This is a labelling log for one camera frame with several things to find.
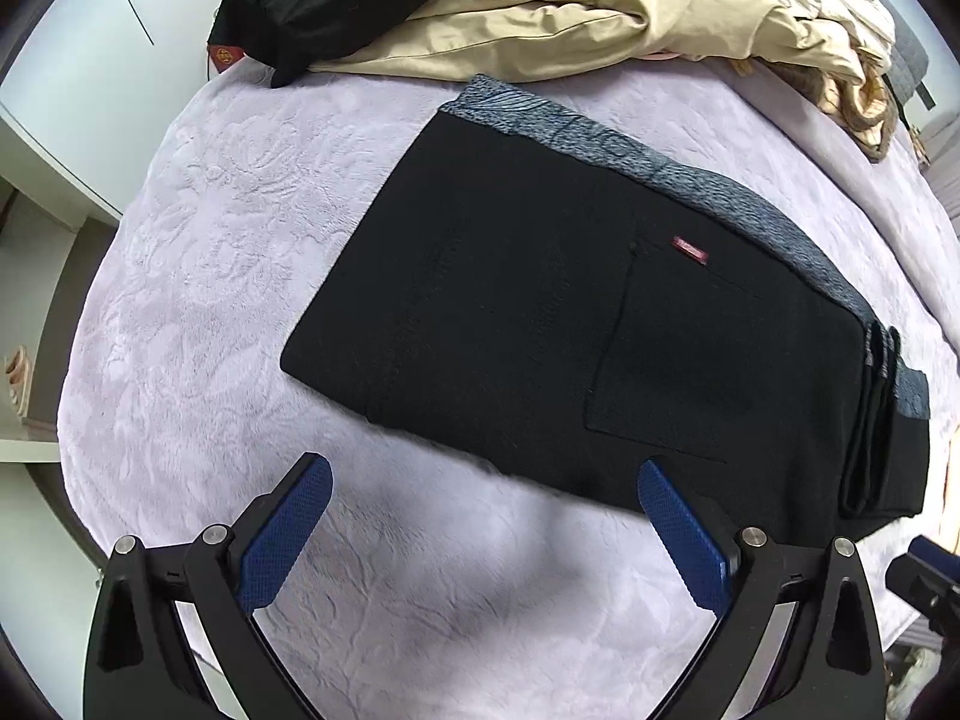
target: blue textured pad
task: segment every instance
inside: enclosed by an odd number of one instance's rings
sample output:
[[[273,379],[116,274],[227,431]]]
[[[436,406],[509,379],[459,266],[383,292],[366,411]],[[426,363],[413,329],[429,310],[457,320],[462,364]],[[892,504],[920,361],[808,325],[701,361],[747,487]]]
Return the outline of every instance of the blue textured pad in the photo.
[[[731,600],[726,557],[652,460],[640,466],[637,497],[694,603],[722,617]]]
[[[236,594],[244,613],[253,614],[277,598],[332,494],[330,463],[317,455],[244,552]]]
[[[960,556],[952,555],[929,538],[917,536],[910,542],[908,552],[931,568],[936,568],[945,577],[960,581]]]

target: red tag with gold emblem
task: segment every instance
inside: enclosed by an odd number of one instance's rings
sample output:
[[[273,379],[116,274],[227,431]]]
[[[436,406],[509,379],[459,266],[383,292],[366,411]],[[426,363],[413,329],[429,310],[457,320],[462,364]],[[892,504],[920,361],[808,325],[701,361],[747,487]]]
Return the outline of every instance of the red tag with gold emblem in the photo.
[[[213,66],[217,69],[218,73],[222,73],[230,67],[230,65],[236,64],[236,62],[245,56],[243,49],[237,46],[208,45],[206,52],[210,55],[210,61],[213,62]]]

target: metal screw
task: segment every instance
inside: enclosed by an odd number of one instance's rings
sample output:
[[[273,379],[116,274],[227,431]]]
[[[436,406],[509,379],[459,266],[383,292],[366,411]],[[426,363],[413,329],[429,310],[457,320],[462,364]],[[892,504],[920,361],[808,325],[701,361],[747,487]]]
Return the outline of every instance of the metal screw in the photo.
[[[743,543],[751,547],[762,547],[767,542],[767,535],[760,528],[744,528],[740,537]]]
[[[126,555],[127,552],[133,550],[133,547],[136,547],[136,539],[133,536],[120,536],[117,543],[114,544],[113,550],[121,555]]]
[[[203,531],[203,541],[208,544],[219,544],[227,537],[226,525],[211,525]]]
[[[834,548],[844,557],[852,557],[853,553],[856,552],[856,547],[853,546],[853,542],[848,538],[837,538],[833,543]]]

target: plush blanket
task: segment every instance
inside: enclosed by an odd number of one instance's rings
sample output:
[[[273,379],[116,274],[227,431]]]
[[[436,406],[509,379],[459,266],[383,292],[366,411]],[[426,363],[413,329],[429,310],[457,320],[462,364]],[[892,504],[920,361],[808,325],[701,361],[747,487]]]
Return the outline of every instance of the plush blanket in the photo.
[[[901,329],[906,364],[929,379],[931,460],[923,514],[859,544],[889,644],[915,614],[883,588],[883,572],[917,533],[936,533],[960,418],[956,357],[928,311],[938,306],[918,294],[946,295],[954,260],[910,250],[914,239],[890,233],[896,225],[871,205],[872,170],[899,172],[904,218],[920,233],[942,223],[902,130],[892,158],[871,167],[763,73],[629,63],[534,88],[757,191]],[[732,83],[752,84],[755,107]],[[325,717],[645,717],[713,622],[646,520],[370,425],[277,365],[344,242],[455,85],[318,74],[269,86],[246,59],[198,93],[90,290],[58,426],[80,518],[107,550],[124,533],[147,546],[188,541],[232,522],[301,452],[323,453],[333,501],[257,619]],[[812,157],[760,113],[804,106],[838,135],[829,151],[814,139]],[[793,121],[812,137],[816,124]],[[911,283],[894,250],[930,267]],[[187,627],[210,658],[192,616]]]

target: heathered gray fabric trim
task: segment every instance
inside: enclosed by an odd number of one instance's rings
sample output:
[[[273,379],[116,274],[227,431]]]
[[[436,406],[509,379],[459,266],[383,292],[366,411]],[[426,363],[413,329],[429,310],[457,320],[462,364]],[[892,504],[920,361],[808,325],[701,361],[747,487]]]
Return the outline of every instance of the heathered gray fabric trim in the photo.
[[[616,170],[754,242],[810,287],[850,311],[865,330],[877,321],[870,304],[803,230],[754,191],[726,176],[680,165],[563,105],[489,76],[474,76],[459,97],[442,105],[440,111],[506,135],[522,135],[587,165]],[[870,344],[866,346],[867,365],[872,365]],[[898,410],[907,416],[928,414],[928,400],[925,409],[910,405],[915,395],[925,391],[926,377],[919,371],[903,372],[902,376],[901,370],[896,372],[896,392],[898,398],[901,392],[910,396],[908,403],[898,403]]]

